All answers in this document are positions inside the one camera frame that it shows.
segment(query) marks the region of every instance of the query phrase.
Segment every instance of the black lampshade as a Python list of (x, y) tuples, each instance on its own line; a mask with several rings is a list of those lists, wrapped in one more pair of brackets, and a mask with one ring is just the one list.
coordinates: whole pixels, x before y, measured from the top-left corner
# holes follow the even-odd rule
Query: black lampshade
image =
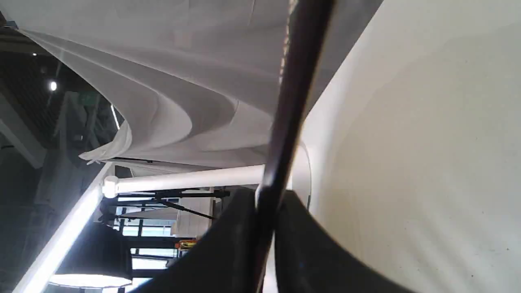
[(78, 288), (130, 285), (132, 255), (125, 237), (104, 224), (87, 224), (50, 283)]

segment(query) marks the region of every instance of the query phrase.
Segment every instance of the fluorescent light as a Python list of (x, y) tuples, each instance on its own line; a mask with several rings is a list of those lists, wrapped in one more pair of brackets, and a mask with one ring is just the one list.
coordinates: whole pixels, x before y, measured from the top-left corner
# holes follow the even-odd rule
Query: fluorescent light
[(106, 163), (80, 200), (45, 245), (13, 293), (40, 293), (103, 198), (101, 184), (112, 163)]
[(101, 289), (110, 287), (123, 287), (132, 284), (132, 280), (121, 277), (87, 274), (54, 275), (51, 277), (49, 282), (65, 287)]
[(114, 105), (110, 105), (110, 109), (112, 110), (112, 115), (114, 116), (114, 122), (116, 123), (116, 128), (119, 130), (119, 122), (118, 117), (116, 116), (116, 110), (114, 109)]
[(56, 84), (56, 81), (49, 82), (49, 90), (54, 92), (58, 88), (58, 85)]

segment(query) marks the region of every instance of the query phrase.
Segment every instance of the white pipe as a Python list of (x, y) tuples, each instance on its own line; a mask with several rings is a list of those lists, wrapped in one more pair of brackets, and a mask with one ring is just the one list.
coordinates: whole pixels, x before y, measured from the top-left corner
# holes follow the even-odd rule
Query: white pipe
[(116, 192), (259, 184), (264, 165), (119, 179)]
[(13, 293), (40, 293), (45, 289), (50, 277), (54, 275), (103, 198), (101, 184), (111, 167), (112, 163), (107, 163), (101, 169), (80, 197), (78, 203), (54, 232), (54, 235), (22, 277), (22, 280), (16, 285)]

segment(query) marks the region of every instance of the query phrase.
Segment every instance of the light strip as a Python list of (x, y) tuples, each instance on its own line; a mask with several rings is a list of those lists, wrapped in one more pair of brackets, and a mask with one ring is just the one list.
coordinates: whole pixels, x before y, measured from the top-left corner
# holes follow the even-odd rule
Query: light strip
[(103, 194), (101, 184), (112, 163), (106, 163), (63, 223), (45, 245), (13, 293), (40, 293), (60, 266), (72, 244), (96, 210)]
[(116, 116), (116, 110), (114, 109), (114, 105), (110, 105), (110, 109), (112, 110), (112, 115), (114, 116), (114, 122), (116, 123), (116, 128), (119, 130), (119, 122), (118, 117)]

